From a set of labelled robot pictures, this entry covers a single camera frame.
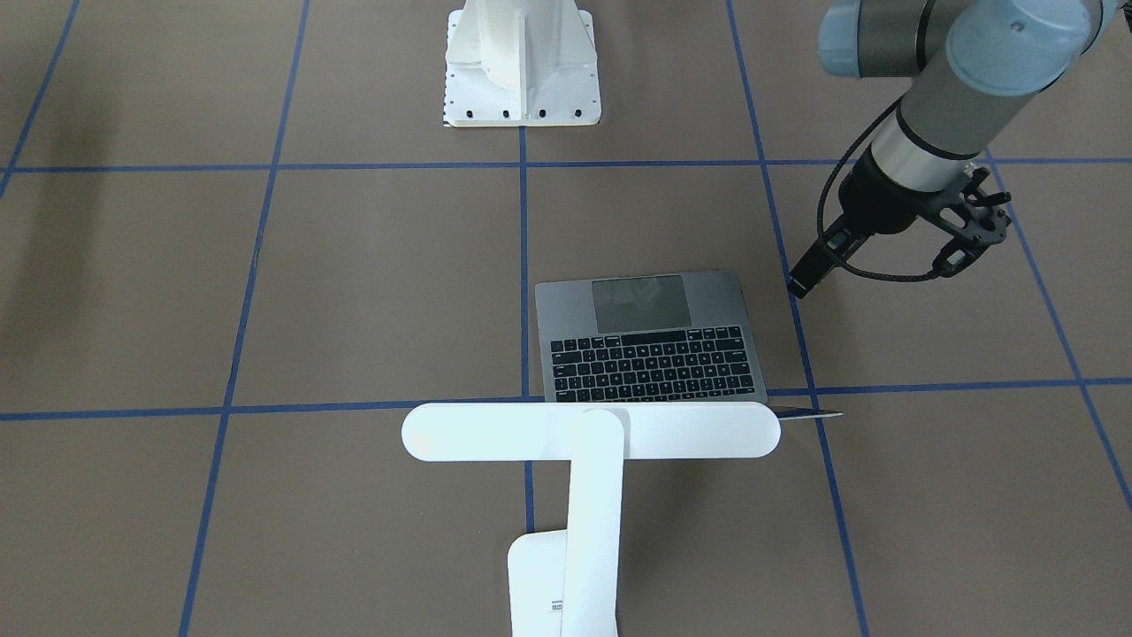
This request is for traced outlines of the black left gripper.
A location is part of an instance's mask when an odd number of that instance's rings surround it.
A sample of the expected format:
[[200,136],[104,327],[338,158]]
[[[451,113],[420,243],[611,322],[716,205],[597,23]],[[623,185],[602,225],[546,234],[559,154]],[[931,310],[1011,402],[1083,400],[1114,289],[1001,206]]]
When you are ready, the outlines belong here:
[[929,193],[895,184],[873,166],[854,166],[841,186],[842,214],[794,265],[788,291],[803,299],[857,250],[857,236],[904,233],[919,218]]

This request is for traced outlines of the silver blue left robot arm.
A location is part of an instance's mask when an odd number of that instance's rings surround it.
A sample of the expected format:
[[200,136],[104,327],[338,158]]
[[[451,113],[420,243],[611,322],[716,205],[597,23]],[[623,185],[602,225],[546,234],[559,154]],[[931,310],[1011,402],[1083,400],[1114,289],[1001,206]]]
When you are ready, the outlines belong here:
[[[816,210],[816,238],[790,272],[804,298],[831,272],[915,283],[951,278],[1007,236],[1007,192],[987,193],[975,158],[1014,117],[1129,18],[1127,1],[838,1],[818,31],[826,74],[909,78],[837,162]],[[925,219],[947,233],[928,272],[850,265],[874,235]]]

